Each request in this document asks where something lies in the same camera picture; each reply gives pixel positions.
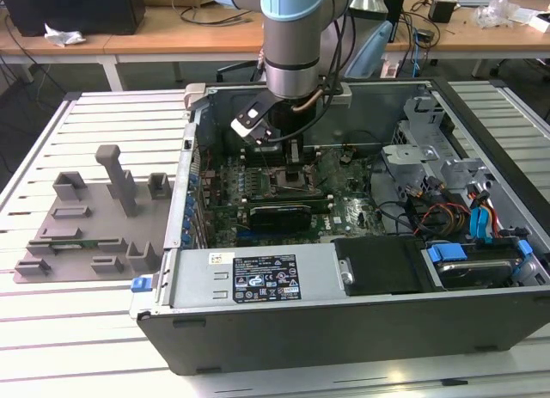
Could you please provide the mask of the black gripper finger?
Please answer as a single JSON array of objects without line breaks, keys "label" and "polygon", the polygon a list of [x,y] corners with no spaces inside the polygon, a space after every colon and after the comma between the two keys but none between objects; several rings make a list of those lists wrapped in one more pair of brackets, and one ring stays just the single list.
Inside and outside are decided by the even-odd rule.
[{"label": "black gripper finger", "polygon": [[297,181],[303,169],[303,136],[296,136],[285,143],[287,181]]}]

